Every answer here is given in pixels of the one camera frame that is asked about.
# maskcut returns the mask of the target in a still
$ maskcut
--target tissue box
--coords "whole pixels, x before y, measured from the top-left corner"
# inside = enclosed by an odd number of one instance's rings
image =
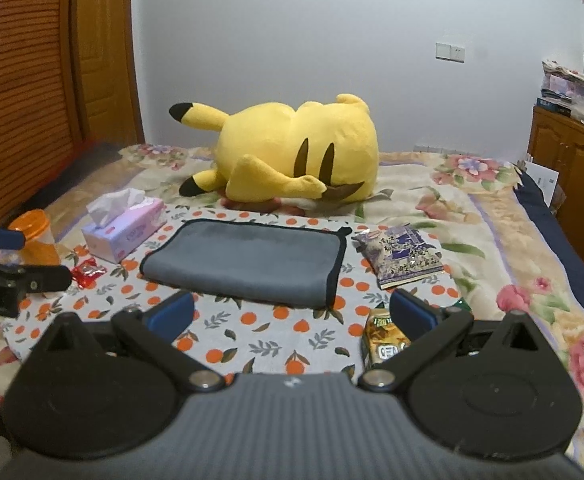
[[[88,250],[93,256],[118,264],[165,224],[164,210],[163,200],[146,197],[105,227],[88,224],[81,228]]]

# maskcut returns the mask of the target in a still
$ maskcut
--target pikachu plush toy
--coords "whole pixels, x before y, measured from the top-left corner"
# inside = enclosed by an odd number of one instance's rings
[[[179,103],[170,115],[182,124],[219,132],[216,165],[179,189],[195,196],[226,188],[236,202],[309,198],[357,202],[371,195],[378,168],[376,131],[360,98],[298,110],[265,103],[228,115],[198,103]]]

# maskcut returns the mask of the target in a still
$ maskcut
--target metal screw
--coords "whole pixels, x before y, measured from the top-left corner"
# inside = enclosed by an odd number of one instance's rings
[[[197,370],[190,375],[190,382],[197,388],[208,390],[219,385],[221,376],[212,370]]]
[[[363,381],[374,388],[387,388],[395,379],[395,375],[389,370],[368,370],[363,374]]]
[[[141,311],[141,309],[139,307],[136,307],[136,306],[128,306],[128,307],[123,309],[123,312],[127,312],[128,314],[131,314],[136,319],[141,319],[143,317],[143,312]]]

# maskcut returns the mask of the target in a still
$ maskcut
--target blue gripper pad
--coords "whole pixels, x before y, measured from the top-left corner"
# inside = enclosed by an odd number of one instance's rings
[[[18,251],[25,245],[25,236],[21,231],[0,229],[0,249]]]
[[[397,288],[390,296],[390,318],[410,341],[415,341],[438,325],[440,311]]]
[[[181,335],[194,320],[194,297],[181,290],[163,300],[143,314],[145,326],[163,340],[171,343]]]

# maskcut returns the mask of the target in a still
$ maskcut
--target navy blue bed sheet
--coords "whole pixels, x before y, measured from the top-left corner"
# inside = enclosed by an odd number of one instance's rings
[[[523,186],[515,189],[518,202],[528,213],[530,220],[541,232],[546,243],[559,257],[568,275],[570,287],[577,301],[584,308],[584,263],[565,237],[559,222],[552,216],[543,200],[541,190],[527,174],[521,175]]]

